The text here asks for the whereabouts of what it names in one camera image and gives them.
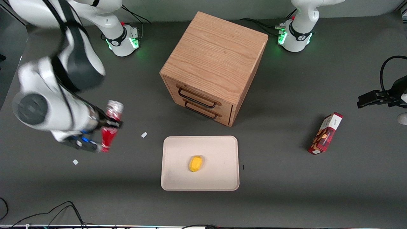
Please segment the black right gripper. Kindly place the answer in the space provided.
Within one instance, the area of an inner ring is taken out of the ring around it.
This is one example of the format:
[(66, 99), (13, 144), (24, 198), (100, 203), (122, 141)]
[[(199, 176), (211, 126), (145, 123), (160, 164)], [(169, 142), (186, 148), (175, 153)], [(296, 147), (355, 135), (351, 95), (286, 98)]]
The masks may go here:
[(108, 118), (103, 110), (96, 106), (92, 106), (91, 108), (96, 113), (96, 125), (93, 130), (101, 129), (102, 127), (122, 128), (123, 122), (121, 120)]

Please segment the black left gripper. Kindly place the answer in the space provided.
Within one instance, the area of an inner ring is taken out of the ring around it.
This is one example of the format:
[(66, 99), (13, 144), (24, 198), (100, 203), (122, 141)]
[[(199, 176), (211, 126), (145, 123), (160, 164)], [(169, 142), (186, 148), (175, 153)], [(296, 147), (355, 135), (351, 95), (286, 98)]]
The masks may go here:
[[(383, 84), (381, 84), (381, 90), (384, 94), (383, 101), (387, 103), (388, 107), (401, 107), (402, 106), (402, 86), (401, 84), (393, 84), (389, 90), (385, 90)], [(358, 97), (357, 107), (359, 109), (371, 105), (380, 105), (382, 99), (380, 98), (379, 90), (372, 90)]]

